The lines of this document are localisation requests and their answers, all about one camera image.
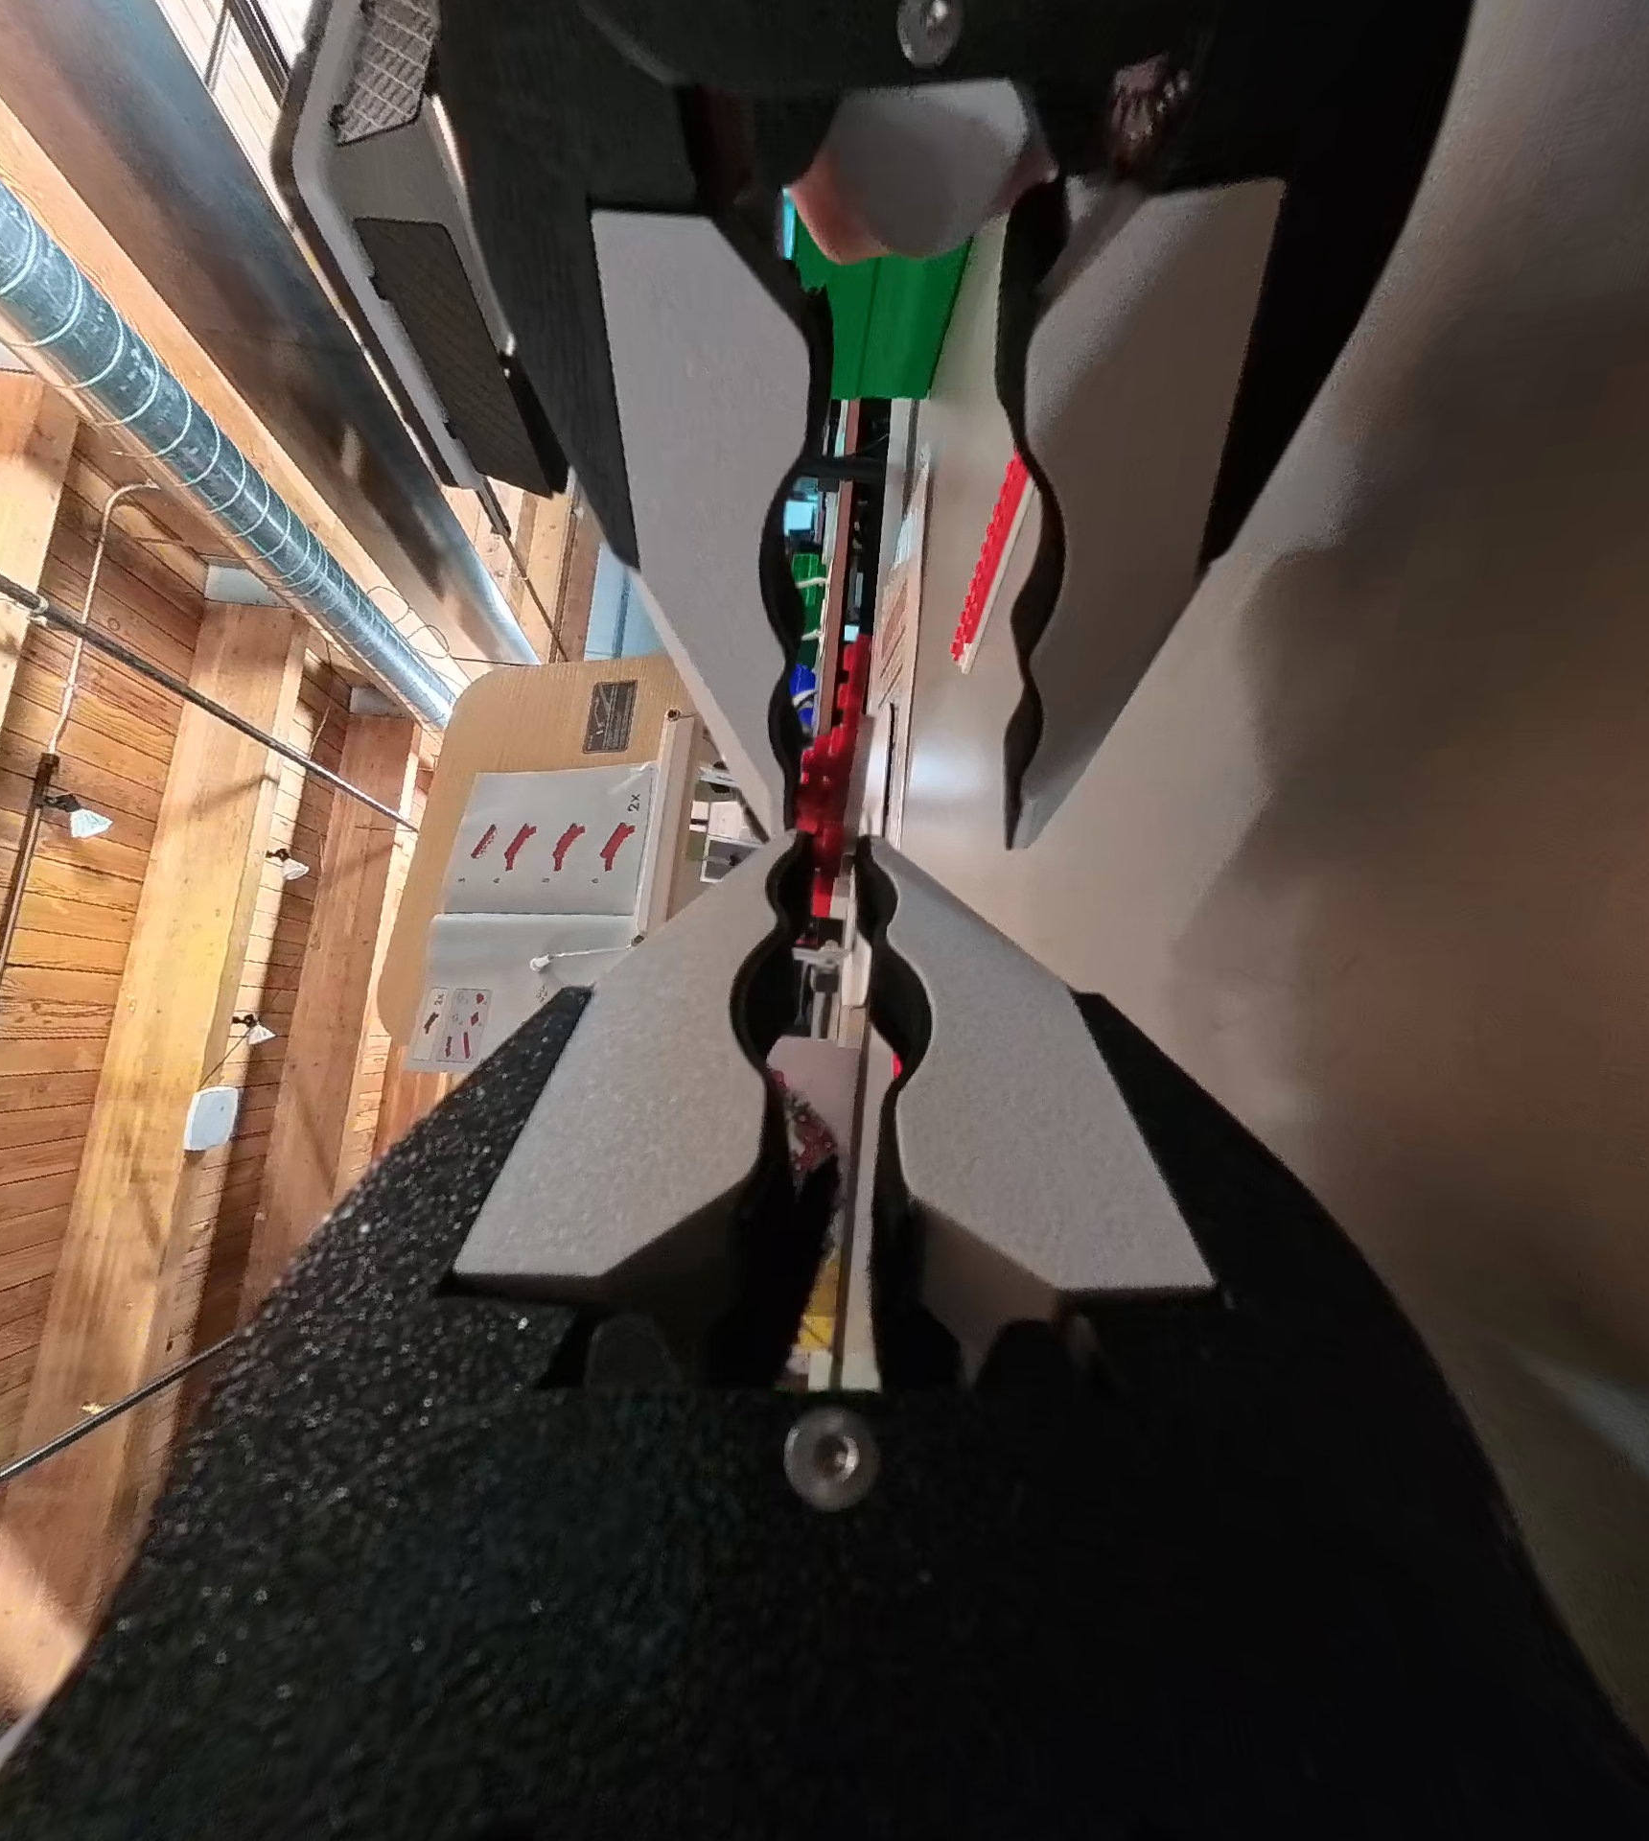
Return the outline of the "person's right hand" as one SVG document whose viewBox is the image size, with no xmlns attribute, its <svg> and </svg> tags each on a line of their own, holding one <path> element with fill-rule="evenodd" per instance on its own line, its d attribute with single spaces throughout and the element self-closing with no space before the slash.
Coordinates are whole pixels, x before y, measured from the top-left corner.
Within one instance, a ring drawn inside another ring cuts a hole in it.
<svg viewBox="0 0 1649 1841">
<path fill-rule="evenodd" d="M 836 165 L 815 161 L 786 190 L 796 221 L 833 265 L 861 265 L 892 255 L 875 207 Z"/>
</svg>

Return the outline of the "red and white lego assembly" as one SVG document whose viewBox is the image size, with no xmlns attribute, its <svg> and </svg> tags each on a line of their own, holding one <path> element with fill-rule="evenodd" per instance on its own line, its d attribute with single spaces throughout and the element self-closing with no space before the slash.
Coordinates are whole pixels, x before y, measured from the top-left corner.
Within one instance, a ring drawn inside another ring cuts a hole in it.
<svg viewBox="0 0 1649 1841">
<path fill-rule="evenodd" d="M 852 785 L 865 718 L 869 649 L 867 635 L 842 649 L 834 702 L 829 708 L 831 723 L 800 760 L 794 819 L 796 829 L 810 838 L 810 919 L 819 925 L 833 919 L 848 836 L 856 835 Z"/>
</svg>

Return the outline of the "green plastic bin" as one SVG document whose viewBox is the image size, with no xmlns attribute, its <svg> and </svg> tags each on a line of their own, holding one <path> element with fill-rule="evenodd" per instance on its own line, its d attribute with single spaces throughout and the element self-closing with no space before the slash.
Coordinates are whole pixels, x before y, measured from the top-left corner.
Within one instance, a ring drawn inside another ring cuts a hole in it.
<svg viewBox="0 0 1649 1841">
<path fill-rule="evenodd" d="M 802 286 L 821 296 L 833 330 L 831 399 L 926 401 L 972 244 L 928 257 L 829 259 L 788 209 L 788 257 Z"/>
</svg>

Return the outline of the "white paper sheet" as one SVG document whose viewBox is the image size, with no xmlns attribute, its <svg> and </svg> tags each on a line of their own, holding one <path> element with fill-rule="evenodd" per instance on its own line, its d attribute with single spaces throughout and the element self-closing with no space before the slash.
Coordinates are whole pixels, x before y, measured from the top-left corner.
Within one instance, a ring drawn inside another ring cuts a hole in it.
<svg viewBox="0 0 1649 1841">
<path fill-rule="evenodd" d="M 875 608 L 867 624 L 869 718 L 877 718 L 890 704 L 905 708 L 913 695 L 932 480 L 934 451 L 928 445 L 919 445 L 911 459 L 892 466 L 884 480 Z"/>
</svg>

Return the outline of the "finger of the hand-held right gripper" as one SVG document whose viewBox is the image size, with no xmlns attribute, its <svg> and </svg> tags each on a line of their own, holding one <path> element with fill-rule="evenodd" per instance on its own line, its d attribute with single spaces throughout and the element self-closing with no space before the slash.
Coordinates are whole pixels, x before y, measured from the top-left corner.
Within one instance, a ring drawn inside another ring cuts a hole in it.
<svg viewBox="0 0 1649 1841">
<path fill-rule="evenodd" d="M 1078 790 L 1204 576 L 1285 194 L 1116 188 L 1028 296 L 1017 441 L 1040 528 L 1011 610 L 1013 852 Z"/>
<path fill-rule="evenodd" d="M 790 827 L 798 649 L 781 512 L 810 457 L 827 332 L 767 234 L 599 209 L 593 248 L 631 572 L 756 823 Z"/>
</svg>

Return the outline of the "lego instruction booklet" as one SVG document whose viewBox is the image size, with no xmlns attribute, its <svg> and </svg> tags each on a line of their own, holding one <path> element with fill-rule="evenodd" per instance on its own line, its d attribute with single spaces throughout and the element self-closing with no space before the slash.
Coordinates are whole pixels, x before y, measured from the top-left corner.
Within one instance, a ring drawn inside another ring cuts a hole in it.
<svg viewBox="0 0 1649 1841">
<path fill-rule="evenodd" d="M 405 1061 L 466 1074 L 645 934 L 652 762 L 474 777 L 428 921 Z"/>
</svg>

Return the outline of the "white and yellow lego box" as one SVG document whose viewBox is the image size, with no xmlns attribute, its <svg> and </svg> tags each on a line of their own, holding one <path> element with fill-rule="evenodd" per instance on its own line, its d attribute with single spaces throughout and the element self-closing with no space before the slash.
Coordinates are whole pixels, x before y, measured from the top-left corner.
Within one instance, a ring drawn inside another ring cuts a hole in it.
<svg viewBox="0 0 1649 1841">
<path fill-rule="evenodd" d="M 769 1067 L 788 1107 L 794 1168 L 834 1176 L 827 1243 L 810 1283 L 786 1379 L 810 1393 L 873 1395 L 880 1385 L 873 1304 L 875 1101 L 859 1047 L 785 1036 Z"/>
</svg>

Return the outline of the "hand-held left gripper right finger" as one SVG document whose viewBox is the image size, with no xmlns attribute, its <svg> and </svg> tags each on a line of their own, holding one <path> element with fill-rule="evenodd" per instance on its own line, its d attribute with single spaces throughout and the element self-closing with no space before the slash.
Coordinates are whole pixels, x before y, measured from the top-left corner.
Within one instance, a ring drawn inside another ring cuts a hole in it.
<svg viewBox="0 0 1649 1841">
<path fill-rule="evenodd" d="M 890 1055 L 879 1339 L 997 1339 L 1216 1279 L 1063 978 L 886 840 L 861 842 L 869 1019 Z"/>
</svg>

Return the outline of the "black ceiling tie rod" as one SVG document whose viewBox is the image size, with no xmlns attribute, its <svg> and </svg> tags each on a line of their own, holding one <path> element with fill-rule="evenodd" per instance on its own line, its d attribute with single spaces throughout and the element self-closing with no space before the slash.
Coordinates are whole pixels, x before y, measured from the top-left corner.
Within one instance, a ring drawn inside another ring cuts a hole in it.
<svg viewBox="0 0 1649 1841">
<path fill-rule="evenodd" d="M 206 1347 L 188 1358 L 169 1366 L 156 1377 L 148 1379 L 144 1385 L 133 1393 L 125 1393 L 112 1404 L 106 1404 L 98 1410 L 87 1412 L 71 1427 L 58 1433 L 54 1439 L 31 1448 L 31 1452 L 0 1465 L 0 1498 L 8 1492 L 12 1485 L 21 1483 L 31 1473 L 43 1469 L 44 1465 L 64 1458 L 73 1448 L 96 1439 L 108 1429 L 119 1425 L 125 1418 L 136 1416 L 146 1410 L 148 1404 L 163 1400 L 173 1395 L 184 1381 L 200 1375 L 211 1366 L 227 1360 L 234 1347 L 238 1345 L 238 1335 L 227 1335 L 221 1341 Z"/>
<path fill-rule="evenodd" d="M 393 827 L 409 835 L 420 833 L 418 821 L 407 817 L 374 794 L 367 794 L 349 779 L 315 760 L 309 752 L 294 748 L 286 741 L 275 737 L 271 731 L 265 731 L 261 725 L 248 721 L 246 718 L 238 716 L 234 708 L 227 706 L 225 702 L 217 702 L 209 695 L 194 689 L 186 679 L 150 662 L 123 639 L 100 629 L 81 614 L 58 606 L 43 593 L 10 579 L 4 572 L 0 572 L 0 601 L 23 610 L 31 626 L 67 635 L 85 650 L 96 652 L 115 662 L 136 679 L 144 679 L 146 683 L 173 695 L 183 706 L 202 712 L 217 725 L 223 725 L 238 733 L 238 737 L 265 748 L 271 756 L 301 769 L 307 777 L 324 783 L 336 794 L 351 800 L 355 806 L 388 819 Z"/>
</svg>

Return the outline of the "silver spiral ceiling duct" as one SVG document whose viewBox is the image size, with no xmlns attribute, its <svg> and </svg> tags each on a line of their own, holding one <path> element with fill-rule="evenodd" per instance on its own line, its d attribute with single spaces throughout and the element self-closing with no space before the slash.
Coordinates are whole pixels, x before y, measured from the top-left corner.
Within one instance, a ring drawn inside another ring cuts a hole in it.
<svg viewBox="0 0 1649 1841">
<path fill-rule="evenodd" d="M 0 346 L 123 438 L 161 489 L 386 696 L 430 729 L 449 725 L 457 691 L 2 179 Z"/>
</svg>

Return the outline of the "red and white lego frame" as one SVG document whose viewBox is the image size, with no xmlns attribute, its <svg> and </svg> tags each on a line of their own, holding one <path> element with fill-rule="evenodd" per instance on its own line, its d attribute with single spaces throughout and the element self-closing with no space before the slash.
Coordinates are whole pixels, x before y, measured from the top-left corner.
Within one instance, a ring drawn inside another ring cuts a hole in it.
<svg viewBox="0 0 1649 1841">
<path fill-rule="evenodd" d="M 1022 451 L 1013 451 L 984 526 L 974 568 L 949 641 L 955 670 L 969 677 L 1003 599 L 1026 522 L 1036 518 L 1040 489 Z"/>
</svg>

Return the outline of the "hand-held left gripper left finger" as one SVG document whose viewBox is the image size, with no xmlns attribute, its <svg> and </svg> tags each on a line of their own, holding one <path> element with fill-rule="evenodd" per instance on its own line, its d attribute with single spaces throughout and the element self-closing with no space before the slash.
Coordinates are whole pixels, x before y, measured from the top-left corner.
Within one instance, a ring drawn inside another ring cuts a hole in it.
<svg viewBox="0 0 1649 1841">
<path fill-rule="evenodd" d="M 794 1314 L 813 1207 L 769 1055 L 796 1022 L 811 846 L 785 833 L 597 980 L 455 1258 L 478 1295 Z"/>
</svg>

